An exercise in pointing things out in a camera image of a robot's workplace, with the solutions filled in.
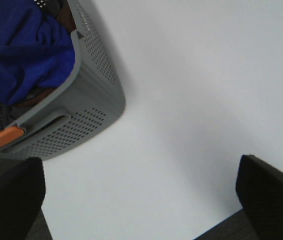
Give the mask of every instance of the blue cloth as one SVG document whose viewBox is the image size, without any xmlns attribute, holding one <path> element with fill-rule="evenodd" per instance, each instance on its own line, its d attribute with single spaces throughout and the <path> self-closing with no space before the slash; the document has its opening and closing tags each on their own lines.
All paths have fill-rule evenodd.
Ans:
<svg viewBox="0 0 283 240">
<path fill-rule="evenodd" d="M 0 101 L 11 106 L 35 86 L 56 88 L 73 70 L 67 30 L 34 0 L 0 0 Z"/>
</svg>

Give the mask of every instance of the laundry basket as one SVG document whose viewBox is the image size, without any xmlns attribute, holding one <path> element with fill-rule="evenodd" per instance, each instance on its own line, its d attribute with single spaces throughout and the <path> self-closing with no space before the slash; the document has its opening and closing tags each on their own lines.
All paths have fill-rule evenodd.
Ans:
<svg viewBox="0 0 283 240">
<path fill-rule="evenodd" d="M 38 6 L 45 2 L 38 0 Z M 2 159 L 50 159 L 94 137 L 124 111 L 121 83 L 100 36 L 81 4 L 68 4 L 77 27 L 71 33 L 74 68 L 62 85 L 5 129 L 0 103 Z"/>
</svg>

